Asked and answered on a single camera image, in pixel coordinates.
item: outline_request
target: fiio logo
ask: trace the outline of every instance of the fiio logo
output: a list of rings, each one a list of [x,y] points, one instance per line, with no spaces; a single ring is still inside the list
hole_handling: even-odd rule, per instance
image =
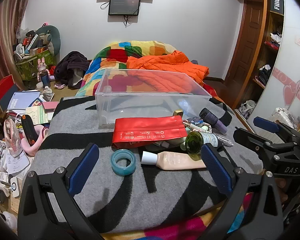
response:
[[[274,0],[274,8],[280,10],[280,0]]]

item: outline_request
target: wall-mounted monitor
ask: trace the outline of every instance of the wall-mounted monitor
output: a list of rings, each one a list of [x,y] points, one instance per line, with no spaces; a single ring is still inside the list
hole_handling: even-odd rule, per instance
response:
[[[140,0],[110,0],[109,15],[139,14]]]

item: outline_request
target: metal screw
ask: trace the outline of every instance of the metal screw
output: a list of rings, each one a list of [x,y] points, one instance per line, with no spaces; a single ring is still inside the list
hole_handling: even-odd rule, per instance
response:
[[[266,175],[267,177],[271,178],[273,176],[272,172],[271,171],[266,171]]]
[[[241,168],[241,167],[236,167],[236,168],[234,169],[234,171],[235,171],[236,173],[238,173],[238,174],[241,174],[241,173],[244,172],[244,169]]]
[[[27,175],[28,175],[28,177],[30,177],[30,178],[33,177],[33,176],[34,176],[34,171],[29,171]]]
[[[65,168],[64,167],[59,167],[56,169],[57,173],[61,174],[65,171]]]

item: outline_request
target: red foil bag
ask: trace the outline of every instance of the red foil bag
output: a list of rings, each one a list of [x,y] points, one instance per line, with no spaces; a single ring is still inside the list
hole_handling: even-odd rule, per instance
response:
[[[119,118],[115,120],[112,143],[118,149],[130,149],[187,135],[179,115]]]

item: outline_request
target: clear plastic storage box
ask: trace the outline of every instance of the clear plastic storage box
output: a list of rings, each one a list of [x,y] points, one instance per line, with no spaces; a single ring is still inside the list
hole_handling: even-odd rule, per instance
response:
[[[198,116],[212,96],[185,73],[107,69],[95,93],[99,126],[112,127],[123,117]]]

